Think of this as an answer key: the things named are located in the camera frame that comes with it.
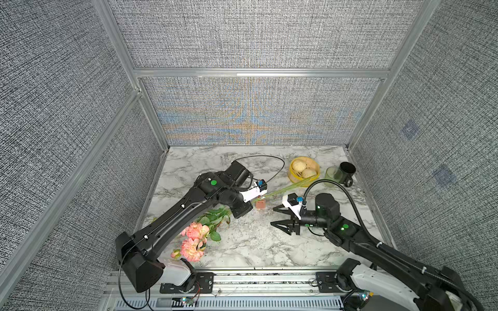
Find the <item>cream steamed bun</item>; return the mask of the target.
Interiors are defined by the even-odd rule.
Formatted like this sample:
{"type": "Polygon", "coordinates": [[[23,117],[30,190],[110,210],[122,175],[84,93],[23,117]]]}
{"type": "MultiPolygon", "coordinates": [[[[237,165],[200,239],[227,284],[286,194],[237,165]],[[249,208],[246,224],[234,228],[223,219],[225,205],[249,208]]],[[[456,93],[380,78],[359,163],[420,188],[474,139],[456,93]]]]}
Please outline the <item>cream steamed bun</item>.
{"type": "Polygon", "coordinates": [[[296,174],[301,174],[307,168],[307,163],[301,159],[295,159],[292,162],[292,169],[296,174]]]}
{"type": "Polygon", "coordinates": [[[316,170],[313,168],[306,168],[301,172],[301,177],[303,179],[312,178],[316,175],[317,175],[316,170]]]}

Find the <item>green translucent cup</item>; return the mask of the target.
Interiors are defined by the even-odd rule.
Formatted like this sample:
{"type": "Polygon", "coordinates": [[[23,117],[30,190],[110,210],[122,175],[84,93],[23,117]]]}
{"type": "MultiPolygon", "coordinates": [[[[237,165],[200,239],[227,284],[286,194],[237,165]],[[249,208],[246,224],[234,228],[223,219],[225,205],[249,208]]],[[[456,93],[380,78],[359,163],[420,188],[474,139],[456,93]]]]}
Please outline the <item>green translucent cup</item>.
{"type": "Polygon", "coordinates": [[[342,172],[338,167],[329,167],[325,172],[325,179],[335,181],[337,183],[341,182],[342,172]]]}

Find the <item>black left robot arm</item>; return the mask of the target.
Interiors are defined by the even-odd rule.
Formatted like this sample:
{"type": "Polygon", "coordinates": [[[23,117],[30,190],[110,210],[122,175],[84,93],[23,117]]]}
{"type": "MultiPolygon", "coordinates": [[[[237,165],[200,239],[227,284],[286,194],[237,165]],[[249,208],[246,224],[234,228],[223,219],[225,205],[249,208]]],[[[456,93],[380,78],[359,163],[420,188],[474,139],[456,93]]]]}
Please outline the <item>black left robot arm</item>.
{"type": "Polygon", "coordinates": [[[159,256],[190,223],[218,204],[228,206],[236,218],[251,211],[242,185],[252,176],[238,161],[225,171],[203,173],[185,196],[152,224],[131,235],[121,233],[115,240],[117,259],[135,291],[143,293],[158,282],[189,290],[196,274],[192,265],[185,260],[162,263],[159,256]]]}

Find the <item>dark green mug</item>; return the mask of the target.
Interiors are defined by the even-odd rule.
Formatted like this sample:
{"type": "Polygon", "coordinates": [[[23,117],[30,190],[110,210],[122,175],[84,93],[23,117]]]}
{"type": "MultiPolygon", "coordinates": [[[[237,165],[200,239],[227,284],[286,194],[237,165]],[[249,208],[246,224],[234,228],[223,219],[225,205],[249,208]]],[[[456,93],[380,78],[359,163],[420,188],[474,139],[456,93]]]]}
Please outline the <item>dark green mug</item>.
{"type": "Polygon", "coordinates": [[[338,167],[339,183],[345,187],[351,187],[354,183],[353,177],[356,172],[357,169],[354,164],[350,162],[342,162],[338,167]]]}

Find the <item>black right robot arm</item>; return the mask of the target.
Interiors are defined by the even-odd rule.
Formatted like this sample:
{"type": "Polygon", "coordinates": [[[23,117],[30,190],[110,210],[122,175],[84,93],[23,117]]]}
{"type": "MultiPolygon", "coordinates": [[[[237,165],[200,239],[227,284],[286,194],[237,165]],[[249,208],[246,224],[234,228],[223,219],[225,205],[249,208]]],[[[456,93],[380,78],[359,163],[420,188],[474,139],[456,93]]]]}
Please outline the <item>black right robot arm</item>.
{"type": "Polygon", "coordinates": [[[296,194],[285,195],[273,210],[289,216],[272,222],[286,234],[299,235],[302,227],[321,228],[332,244],[370,262],[366,265],[346,259],[337,268],[332,284],[341,292],[372,292],[408,310],[483,310],[458,273],[422,264],[371,237],[366,229],[341,215],[331,194],[319,194],[313,211],[308,211],[305,199],[296,194]]]}

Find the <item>aluminium front rail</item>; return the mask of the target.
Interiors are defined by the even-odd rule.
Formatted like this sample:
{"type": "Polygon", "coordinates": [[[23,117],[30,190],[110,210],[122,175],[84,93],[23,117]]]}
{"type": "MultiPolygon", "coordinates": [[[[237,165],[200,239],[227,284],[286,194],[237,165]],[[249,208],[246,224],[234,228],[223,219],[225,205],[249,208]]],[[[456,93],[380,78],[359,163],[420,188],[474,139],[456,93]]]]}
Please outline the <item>aluminium front rail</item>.
{"type": "Polygon", "coordinates": [[[99,310],[344,310],[327,285],[334,268],[245,267],[199,269],[193,290],[158,283],[144,294],[112,272],[99,310]]]}

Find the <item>aluminium frame post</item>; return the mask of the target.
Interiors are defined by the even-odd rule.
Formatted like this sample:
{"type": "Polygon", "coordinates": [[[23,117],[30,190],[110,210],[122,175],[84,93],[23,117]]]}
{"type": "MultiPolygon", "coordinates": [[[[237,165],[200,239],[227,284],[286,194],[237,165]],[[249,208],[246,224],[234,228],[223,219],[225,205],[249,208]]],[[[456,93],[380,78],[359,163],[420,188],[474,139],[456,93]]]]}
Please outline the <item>aluminium frame post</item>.
{"type": "Polygon", "coordinates": [[[124,42],[124,39],[119,31],[119,27],[112,13],[111,7],[108,1],[93,0],[93,6],[95,7],[97,14],[105,28],[105,31],[114,46],[114,50],[121,62],[123,70],[128,77],[128,80],[134,89],[137,89],[140,94],[139,102],[145,113],[145,116],[149,122],[149,125],[158,141],[159,145],[166,152],[169,151],[169,144],[167,142],[165,133],[163,131],[162,125],[158,118],[157,112],[154,109],[150,97],[145,89],[145,86],[140,78],[135,74],[135,67],[132,61],[132,57],[128,51],[128,48],[124,42]]]}

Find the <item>pink artificial rose stem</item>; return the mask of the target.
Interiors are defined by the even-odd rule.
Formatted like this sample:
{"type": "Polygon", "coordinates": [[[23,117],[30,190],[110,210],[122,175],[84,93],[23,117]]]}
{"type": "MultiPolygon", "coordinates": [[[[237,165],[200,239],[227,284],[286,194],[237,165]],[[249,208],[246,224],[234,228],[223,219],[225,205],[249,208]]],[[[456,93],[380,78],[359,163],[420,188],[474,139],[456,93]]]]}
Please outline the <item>pink artificial rose stem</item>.
{"type": "MultiPolygon", "coordinates": [[[[281,199],[284,194],[296,188],[299,187],[292,184],[277,191],[267,193],[259,198],[255,198],[250,202],[255,206],[255,201],[261,199],[272,200],[275,197],[281,199]]],[[[232,212],[226,207],[212,209],[204,213],[180,233],[185,239],[178,248],[172,250],[171,258],[174,260],[183,258],[191,263],[199,262],[204,256],[208,239],[211,239],[214,242],[222,241],[217,230],[223,224],[230,225],[232,218],[234,218],[232,212]]]]}

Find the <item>yellow bamboo steamer basket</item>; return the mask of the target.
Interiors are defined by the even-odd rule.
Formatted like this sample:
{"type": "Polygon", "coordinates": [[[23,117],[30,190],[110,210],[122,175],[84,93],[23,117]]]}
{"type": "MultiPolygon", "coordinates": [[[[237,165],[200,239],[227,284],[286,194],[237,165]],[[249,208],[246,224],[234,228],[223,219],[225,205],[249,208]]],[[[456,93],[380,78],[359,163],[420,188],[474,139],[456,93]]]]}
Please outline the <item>yellow bamboo steamer basket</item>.
{"type": "Polygon", "coordinates": [[[289,165],[287,177],[297,187],[308,187],[319,179],[320,166],[311,158],[297,157],[289,165]]]}

